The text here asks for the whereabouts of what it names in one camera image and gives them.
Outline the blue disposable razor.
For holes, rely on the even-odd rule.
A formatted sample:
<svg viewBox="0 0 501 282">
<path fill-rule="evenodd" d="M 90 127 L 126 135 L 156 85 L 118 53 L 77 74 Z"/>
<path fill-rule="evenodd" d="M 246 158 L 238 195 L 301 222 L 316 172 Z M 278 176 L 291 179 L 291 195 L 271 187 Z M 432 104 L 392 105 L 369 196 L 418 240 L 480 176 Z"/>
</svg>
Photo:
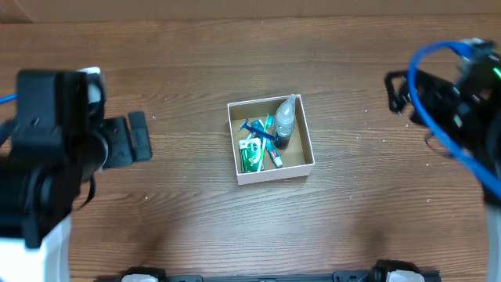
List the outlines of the blue disposable razor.
<svg viewBox="0 0 501 282">
<path fill-rule="evenodd" d="M 251 126 L 249 126 L 248 124 L 248 121 L 249 119 L 247 118 L 243 123 L 242 125 L 238 128 L 238 131 L 242 131 L 244 128 L 246 130 L 248 130 L 249 132 L 252 132 L 252 133 L 255 133 L 256 135 L 258 135 L 260 138 L 265 138 L 265 139 L 269 139 L 271 141 L 274 141 L 275 140 L 275 136 L 272 136 L 270 134 L 268 134 L 267 132 L 264 132 L 263 130 L 259 130 L 259 129 L 256 129 L 256 128 L 253 128 Z"/>
</svg>

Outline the Colgate toothpaste tube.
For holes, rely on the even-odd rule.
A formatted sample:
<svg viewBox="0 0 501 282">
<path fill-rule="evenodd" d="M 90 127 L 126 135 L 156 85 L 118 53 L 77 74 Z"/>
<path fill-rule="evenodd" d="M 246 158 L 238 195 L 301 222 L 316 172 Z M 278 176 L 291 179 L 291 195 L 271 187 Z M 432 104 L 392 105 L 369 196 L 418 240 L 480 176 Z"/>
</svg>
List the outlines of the Colgate toothpaste tube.
<svg viewBox="0 0 501 282">
<path fill-rule="evenodd" d="M 251 123 L 251 127 L 253 128 L 256 128 L 256 129 L 259 129 L 259 130 L 263 130 L 263 125 L 264 125 L 265 121 L 261 120 L 261 119 L 258 119 L 256 121 L 253 121 Z M 267 131 L 268 130 L 271 130 L 272 129 L 272 126 L 273 126 L 273 116 L 271 116 L 269 118 L 269 125 L 268 125 L 268 128 L 267 128 Z M 283 162 L 282 162 L 282 159 L 279 155 L 279 152 L 278 150 L 276 149 L 273 141 L 270 141 L 269 139 L 267 140 L 267 143 L 265 145 L 265 149 L 266 151 L 269 153 L 269 156 L 271 157 L 272 159 L 272 162 L 274 163 L 274 165 L 277 167 L 277 168 L 282 168 L 283 167 Z"/>
</svg>

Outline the green white toothbrush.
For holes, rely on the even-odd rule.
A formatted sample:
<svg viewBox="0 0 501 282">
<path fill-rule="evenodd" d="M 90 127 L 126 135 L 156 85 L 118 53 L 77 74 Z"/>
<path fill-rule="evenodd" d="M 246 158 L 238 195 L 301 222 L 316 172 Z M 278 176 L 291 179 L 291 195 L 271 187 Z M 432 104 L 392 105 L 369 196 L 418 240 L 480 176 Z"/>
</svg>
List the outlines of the green white toothbrush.
<svg viewBox="0 0 501 282">
<path fill-rule="evenodd" d="M 268 125 L 269 125 L 269 118 L 270 118 L 270 114 L 267 114 L 266 116 L 266 119 L 265 119 L 265 123 L 263 125 L 263 132 L 264 133 L 268 133 L 267 131 L 267 128 L 268 128 Z M 258 171 L 261 172 L 263 171 L 264 169 L 264 155 L 265 155 L 265 145 L 267 143 L 267 138 L 265 137 L 262 137 L 262 142 L 261 142 L 261 155 L 260 155 L 260 160 L 259 160 L 259 164 L 258 164 Z"/>
</svg>

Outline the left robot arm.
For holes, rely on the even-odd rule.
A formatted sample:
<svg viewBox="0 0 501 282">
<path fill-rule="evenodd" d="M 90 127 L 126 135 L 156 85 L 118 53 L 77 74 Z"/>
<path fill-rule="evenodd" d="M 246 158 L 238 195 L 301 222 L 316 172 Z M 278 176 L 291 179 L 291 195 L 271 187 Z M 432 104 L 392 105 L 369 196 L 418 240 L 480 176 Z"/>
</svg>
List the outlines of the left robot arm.
<svg viewBox="0 0 501 282">
<path fill-rule="evenodd" d="M 20 116 L 2 126 L 12 150 L 1 159 L 1 279 L 68 281 L 73 202 L 94 174 L 152 157 L 146 117 L 61 121 Z"/>
</svg>

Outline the clear bottle with dark liquid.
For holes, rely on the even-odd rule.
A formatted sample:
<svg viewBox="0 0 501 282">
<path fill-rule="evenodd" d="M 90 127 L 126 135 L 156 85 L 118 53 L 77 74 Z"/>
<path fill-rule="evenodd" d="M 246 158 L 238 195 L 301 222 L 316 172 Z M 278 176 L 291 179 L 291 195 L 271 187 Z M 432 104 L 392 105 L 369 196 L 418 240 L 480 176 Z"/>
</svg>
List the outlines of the clear bottle with dark liquid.
<svg viewBox="0 0 501 282">
<path fill-rule="evenodd" d="M 285 150 L 290 142 L 294 130 L 296 96 L 291 94 L 276 111 L 275 124 L 275 147 Z"/>
</svg>

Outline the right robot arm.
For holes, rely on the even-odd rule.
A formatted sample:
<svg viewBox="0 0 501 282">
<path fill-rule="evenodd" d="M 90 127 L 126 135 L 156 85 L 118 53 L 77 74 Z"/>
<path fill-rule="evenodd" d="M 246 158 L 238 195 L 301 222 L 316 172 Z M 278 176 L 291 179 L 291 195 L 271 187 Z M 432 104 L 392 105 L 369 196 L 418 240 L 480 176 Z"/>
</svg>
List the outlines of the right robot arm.
<svg viewBox="0 0 501 282">
<path fill-rule="evenodd" d="M 429 129 L 482 185 L 488 214 L 488 281 L 500 280 L 500 79 L 490 67 L 457 83 L 421 70 L 386 74 L 390 111 L 414 106 L 410 120 Z"/>
</svg>

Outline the green Dettol soap bar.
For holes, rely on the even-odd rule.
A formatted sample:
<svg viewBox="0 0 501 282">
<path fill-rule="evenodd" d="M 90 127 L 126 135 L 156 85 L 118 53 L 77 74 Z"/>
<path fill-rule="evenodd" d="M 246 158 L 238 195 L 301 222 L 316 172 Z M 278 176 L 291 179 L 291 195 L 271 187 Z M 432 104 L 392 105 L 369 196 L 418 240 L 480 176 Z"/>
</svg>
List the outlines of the green Dettol soap bar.
<svg viewBox="0 0 501 282">
<path fill-rule="evenodd" d="M 240 166 L 242 173 L 261 172 L 265 170 L 262 153 L 262 141 L 249 135 L 238 144 L 240 150 Z"/>
</svg>

